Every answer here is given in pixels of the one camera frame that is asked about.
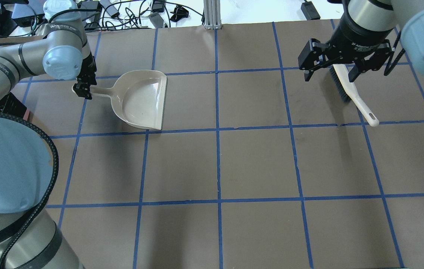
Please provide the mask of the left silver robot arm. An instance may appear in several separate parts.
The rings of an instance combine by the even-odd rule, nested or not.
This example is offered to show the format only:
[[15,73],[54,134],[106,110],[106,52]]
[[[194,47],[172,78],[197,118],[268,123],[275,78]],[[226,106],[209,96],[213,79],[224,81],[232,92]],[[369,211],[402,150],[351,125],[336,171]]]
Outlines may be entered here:
[[[77,79],[89,99],[96,65],[73,0],[47,0],[41,39],[0,44],[0,100],[23,79],[48,74]],[[57,223],[46,212],[59,174],[50,136],[23,117],[0,112],[0,269],[83,269]]]

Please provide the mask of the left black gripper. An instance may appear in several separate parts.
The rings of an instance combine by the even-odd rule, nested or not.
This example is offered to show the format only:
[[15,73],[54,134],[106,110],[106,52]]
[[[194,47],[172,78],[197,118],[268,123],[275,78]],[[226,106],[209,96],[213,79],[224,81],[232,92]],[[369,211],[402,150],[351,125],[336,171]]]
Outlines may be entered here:
[[81,70],[79,75],[76,77],[76,83],[74,84],[74,93],[84,99],[92,99],[91,85],[97,85],[96,82],[96,71],[97,66],[95,58],[92,53],[83,59]]

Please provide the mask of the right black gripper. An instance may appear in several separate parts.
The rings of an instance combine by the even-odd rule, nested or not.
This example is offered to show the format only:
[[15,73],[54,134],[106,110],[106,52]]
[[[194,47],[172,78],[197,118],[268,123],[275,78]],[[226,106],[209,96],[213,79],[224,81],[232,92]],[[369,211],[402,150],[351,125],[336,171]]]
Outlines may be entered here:
[[371,31],[358,25],[349,15],[342,15],[333,35],[326,44],[309,39],[298,56],[298,67],[304,80],[311,80],[314,72],[332,64],[352,64],[349,82],[369,70],[377,71],[393,55],[388,37],[391,29]]

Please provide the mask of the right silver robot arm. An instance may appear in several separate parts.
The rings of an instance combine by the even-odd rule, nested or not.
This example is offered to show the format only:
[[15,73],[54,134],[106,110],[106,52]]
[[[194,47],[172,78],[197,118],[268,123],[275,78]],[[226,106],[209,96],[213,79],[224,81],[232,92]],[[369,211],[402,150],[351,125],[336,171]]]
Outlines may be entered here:
[[424,75],[424,0],[344,0],[344,13],[326,43],[311,38],[298,56],[306,81],[319,69],[353,64],[350,82],[377,71],[391,57],[387,39],[398,26],[399,41],[415,70]]

